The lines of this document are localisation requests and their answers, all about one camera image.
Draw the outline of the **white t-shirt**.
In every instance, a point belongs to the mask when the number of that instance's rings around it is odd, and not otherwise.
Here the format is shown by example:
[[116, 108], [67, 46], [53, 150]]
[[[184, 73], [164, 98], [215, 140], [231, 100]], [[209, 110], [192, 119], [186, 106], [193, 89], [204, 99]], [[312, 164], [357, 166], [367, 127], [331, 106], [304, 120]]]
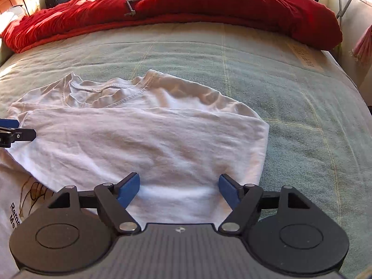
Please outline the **white t-shirt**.
[[17, 272], [13, 230], [66, 185], [89, 190], [136, 172], [129, 213], [141, 226], [219, 225], [229, 212], [219, 176], [258, 184], [269, 136], [244, 103], [153, 70], [105, 83], [68, 74], [27, 92], [6, 116], [37, 136], [1, 150], [2, 278]]

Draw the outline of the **green plaid bed sheet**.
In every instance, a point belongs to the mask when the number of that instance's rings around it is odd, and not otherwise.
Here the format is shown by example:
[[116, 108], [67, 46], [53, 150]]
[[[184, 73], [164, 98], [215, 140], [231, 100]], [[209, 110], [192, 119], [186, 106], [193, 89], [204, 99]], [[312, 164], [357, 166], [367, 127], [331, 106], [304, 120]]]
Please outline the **green plaid bed sheet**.
[[120, 28], [51, 42], [1, 66], [1, 113], [69, 73], [105, 82], [154, 69], [210, 86], [270, 126], [260, 183], [295, 186], [347, 232], [348, 278], [371, 266], [371, 115], [328, 52], [214, 23]]

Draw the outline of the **red quilt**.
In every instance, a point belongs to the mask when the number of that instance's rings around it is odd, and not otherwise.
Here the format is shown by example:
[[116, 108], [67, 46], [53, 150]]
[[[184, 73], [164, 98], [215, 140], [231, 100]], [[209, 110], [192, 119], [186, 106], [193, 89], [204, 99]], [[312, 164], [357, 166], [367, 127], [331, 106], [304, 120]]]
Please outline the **red quilt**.
[[21, 53], [100, 30], [190, 22], [277, 32], [319, 50], [342, 42], [335, 13], [315, 0], [71, 0], [11, 21], [1, 39]]

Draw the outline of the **pink curtain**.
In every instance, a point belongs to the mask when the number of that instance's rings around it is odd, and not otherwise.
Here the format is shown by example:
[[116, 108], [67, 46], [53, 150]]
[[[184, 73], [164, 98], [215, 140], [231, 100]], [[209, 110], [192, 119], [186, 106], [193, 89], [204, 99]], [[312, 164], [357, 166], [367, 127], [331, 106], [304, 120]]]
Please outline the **pink curtain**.
[[371, 63], [371, 39], [372, 25], [370, 25], [365, 32], [362, 34], [357, 44], [351, 51], [351, 55], [356, 62], [362, 65], [368, 65]]

